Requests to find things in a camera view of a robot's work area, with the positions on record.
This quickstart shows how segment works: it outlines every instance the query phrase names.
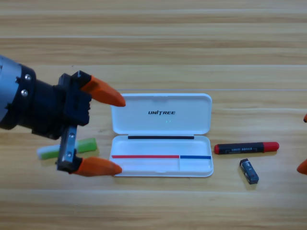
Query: case lid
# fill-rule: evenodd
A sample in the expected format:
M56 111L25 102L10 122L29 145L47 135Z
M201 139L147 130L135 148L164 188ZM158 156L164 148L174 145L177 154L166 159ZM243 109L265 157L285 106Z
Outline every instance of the case lid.
M212 99L204 93L127 93L112 107L113 130L129 135L194 135L210 130Z

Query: white plastic case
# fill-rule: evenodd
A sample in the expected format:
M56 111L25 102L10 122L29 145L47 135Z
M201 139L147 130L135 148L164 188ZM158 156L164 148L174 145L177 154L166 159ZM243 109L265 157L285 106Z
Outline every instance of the white plastic case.
M210 130L209 95L127 93L123 96L125 107L111 107L113 130L121 134L113 139L110 155L110 160L123 169L117 176L212 175L210 141L201 136Z

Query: green chalk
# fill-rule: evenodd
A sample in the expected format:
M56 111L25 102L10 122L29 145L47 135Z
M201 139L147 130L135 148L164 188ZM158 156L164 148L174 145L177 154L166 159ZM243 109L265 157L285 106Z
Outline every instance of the green chalk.
M77 153L90 152L97 149L95 138L88 138L76 141ZM59 145L45 146L37 150L37 156L40 160L57 158L59 155Z

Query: red marker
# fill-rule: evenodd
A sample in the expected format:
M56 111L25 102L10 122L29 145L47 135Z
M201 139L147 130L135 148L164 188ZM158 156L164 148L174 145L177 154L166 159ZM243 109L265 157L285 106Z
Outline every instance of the red marker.
M279 149L277 142L256 142L256 143L238 143L221 144L214 147L215 154L236 154L251 152L274 152Z

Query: orange object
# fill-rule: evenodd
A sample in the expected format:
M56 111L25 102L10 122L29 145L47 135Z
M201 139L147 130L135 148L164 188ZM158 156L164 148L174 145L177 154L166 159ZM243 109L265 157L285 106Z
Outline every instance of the orange object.
M91 81L84 85L81 90L88 92L92 98L105 104L124 107L126 105L124 97L107 83L91 76Z
M117 164L98 157L82 159L79 169L73 174L81 176L114 176L122 172L122 168Z
M301 163L298 168L297 171L299 173L305 174L307 175L307 160L305 160L303 163Z

